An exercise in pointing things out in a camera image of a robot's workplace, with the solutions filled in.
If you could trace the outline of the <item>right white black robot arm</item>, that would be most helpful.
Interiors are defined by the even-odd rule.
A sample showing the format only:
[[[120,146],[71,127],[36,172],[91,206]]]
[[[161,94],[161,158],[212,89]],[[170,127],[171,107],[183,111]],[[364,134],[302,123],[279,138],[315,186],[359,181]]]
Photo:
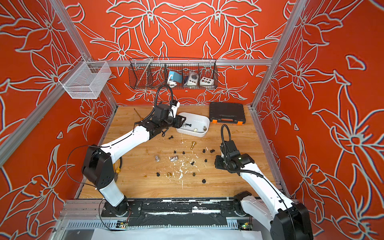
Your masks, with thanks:
[[[303,204],[294,203],[279,191],[248,154],[240,153],[234,141],[223,141],[220,149],[215,168],[239,175],[263,201],[248,192],[236,195],[244,213],[269,230],[273,240],[314,239],[309,211]]]

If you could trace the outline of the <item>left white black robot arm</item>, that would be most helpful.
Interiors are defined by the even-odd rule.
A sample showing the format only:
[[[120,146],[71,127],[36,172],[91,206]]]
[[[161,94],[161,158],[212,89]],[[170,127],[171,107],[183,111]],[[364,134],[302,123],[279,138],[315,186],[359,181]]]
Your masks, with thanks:
[[[182,127],[186,118],[177,114],[179,107],[176,100],[169,105],[155,105],[146,118],[134,124],[132,131],[107,144],[88,147],[82,173],[102,194],[115,215],[127,213],[129,204],[116,184],[114,163],[138,145],[159,134],[165,136],[169,128]]]

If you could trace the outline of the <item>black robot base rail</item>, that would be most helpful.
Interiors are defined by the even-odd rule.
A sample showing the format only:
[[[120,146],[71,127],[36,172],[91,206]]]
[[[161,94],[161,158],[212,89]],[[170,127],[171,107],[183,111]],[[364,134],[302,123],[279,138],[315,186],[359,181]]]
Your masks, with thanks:
[[[106,201],[99,205],[99,217],[107,223],[119,220],[126,227],[198,227],[249,230],[254,219],[241,212],[235,199],[227,198],[149,198],[129,199],[128,210],[113,213]]]

